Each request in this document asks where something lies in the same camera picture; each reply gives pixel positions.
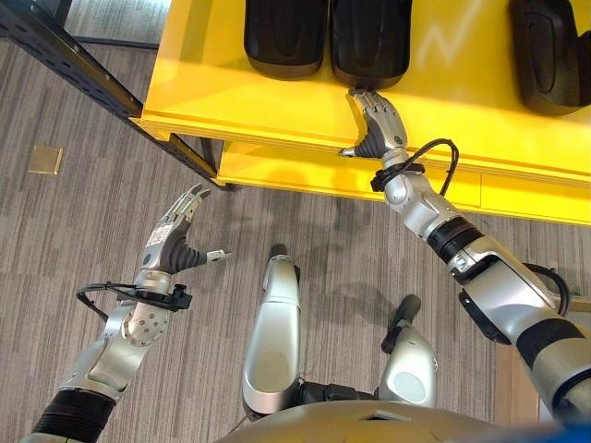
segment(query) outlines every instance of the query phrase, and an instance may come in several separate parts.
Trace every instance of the gray striped carpet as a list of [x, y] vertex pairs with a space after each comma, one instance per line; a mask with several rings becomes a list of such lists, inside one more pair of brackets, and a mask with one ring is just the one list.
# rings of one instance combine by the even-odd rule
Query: gray striped carpet
[[[145, 97], [154, 53], [93, 52]], [[36, 143], [66, 150], [58, 176], [27, 172]], [[101, 330], [74, 291], [87, 282], [133, 281], [153, 224], [199, 178], [8, 42], [0, 42], [0, 159], [0, 440], [10, 442], [31, 430]], [[588, 229], [468, 218], [520, 259], [558, 266], [575, 292], [589, 293]], [[416, 293], [424, 306], [417, 327], [440, 363], [438, 406], [492, 419], [493, 346], [460, 307], [444, 266], [384, 205], [214, 190], [190, 240], [235, 254], [177, 276], [194, 303], [151, 350], [102, 441], [213, 441], [243, 416], [242, 358], [277, 242], [302, 269], [305, 379], [373, 390], [386, 362], [387, 318]]]
[[72, 0], [72, 35], [158, 44], [171, 0]]

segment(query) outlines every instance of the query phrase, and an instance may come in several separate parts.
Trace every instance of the robotic hand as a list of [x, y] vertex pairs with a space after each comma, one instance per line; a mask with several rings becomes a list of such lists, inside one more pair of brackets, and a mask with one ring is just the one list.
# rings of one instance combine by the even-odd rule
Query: robotic hand
[[[351, 90], [368, 134], [347, 157], [380, 159], [372, 181], [386, 204], [426, 242], [464, 286], [460, 302], [491, 340], [513, 344], [542, 400], [563, 421], [591, 420], [591, 331], [558, 315], [551, 292], [511, 252], [482, 234], [437, 194], [415, 163], [435, 143], [409, 158], [400, 115], [377, 92]], [[450, 140], [435, 140], [457, 148]]]
[[[106, 320], [101, 337], [91, 344], [67, 374], [33, 433], [22, 443], [95, 442], [150, 347], [168, 327], [170, 313], [189, 307], [184, 285], [172, 288], [172, 276], [183, 269], [221, 260], [223, 250], [199, 252], [187, 245], [195, 210], [209, 194], [191, 187], [158, 221], [142, 254], [134, 285], [90, 285], [78, 298]], [[130, 288], [128, 292], [118, 288]], [[84, 292], [110, 290], [120, 304], [106, 316]]]

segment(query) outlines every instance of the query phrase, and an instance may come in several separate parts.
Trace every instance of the black ribbed joint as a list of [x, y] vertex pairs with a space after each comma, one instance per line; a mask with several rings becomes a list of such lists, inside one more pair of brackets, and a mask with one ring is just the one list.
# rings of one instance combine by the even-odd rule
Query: black ribbed joint
[[204, 265], [207, 254], [193, 249], [187, 244], [187, 237], [173, 233], [166, 239], [166, 245], [161, 253], [160, 266], [164, 272], [176, 274], [181, 270]]
[[60, 390], [43, 412], [33, 433], [94, 443], [114, 407], [113, 399], [98, 392]]
[[381, 159], [381, 156], [387, 150], [380, 126], [374, 120], [370, 120], [368, 122], [368, 134], [355, 147], [355, 156], [366, 159]]
[[438, 226], [428, 237], [427, 244], [439, 258], [448, 263], [463, 247], [483, 236], [484, 234], [464, 217], [455, 217]]

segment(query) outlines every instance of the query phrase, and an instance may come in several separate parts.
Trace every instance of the yellow table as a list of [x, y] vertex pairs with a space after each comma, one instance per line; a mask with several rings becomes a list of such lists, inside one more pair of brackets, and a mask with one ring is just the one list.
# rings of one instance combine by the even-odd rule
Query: yellow table
[[[411, 150], [439, 137], [458, 145], [449, 194], [458, 207], [591, 224], [591, 108], [549, 117], [521, 104], [507, 3], [415, 0], [410, 67], [382, 93]], [[591, 2], [572, 4], [577, 28], [589, 29]], [[378, 162], [335, 155], [363, 134], [330, 57], [305, 80], [265, 78], [244, 52], [244, 9], [245, 0], [174, 0], [135, 122], [159, 139], [230, 140], [220, 182], [382, 199], [368, 183]], [[450, 155], [432, 152], [437, 187]]]

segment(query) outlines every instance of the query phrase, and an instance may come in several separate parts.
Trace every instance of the metal frame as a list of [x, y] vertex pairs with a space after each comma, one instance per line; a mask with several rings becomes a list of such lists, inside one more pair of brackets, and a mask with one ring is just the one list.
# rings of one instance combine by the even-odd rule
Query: metal frame
[[104, 39], [101, 37], [87, 37], [83, 35], [75, 35], [74, 38], [80, 43], [103, 44], [105, 46], [118, 46], [122, 48], [158, 51], [158, 48], [160, 47], [160, 44], [158, 43], [135, 42], [132, 40]]
[[60, 26], [66, 25], [67, 14], [72, 6], [72, 0], [35, 0], [37, 5], [48, 12]]
[[168, 141], [160, 141], [132, 123], [129, 117], [140, 118], [143, 104], [35, 0], [0, 0], [0, 33], [6, 34], [10, 40], [58, 76], [142, 136], [156, 143], [210, 184], [228, 189], [228, 186], [219, 186], [212, 181], [217, 175], [217, 170], [212, 161], [210, 140], [201, 140], [208, 161], [176, 134], [172, 134]]

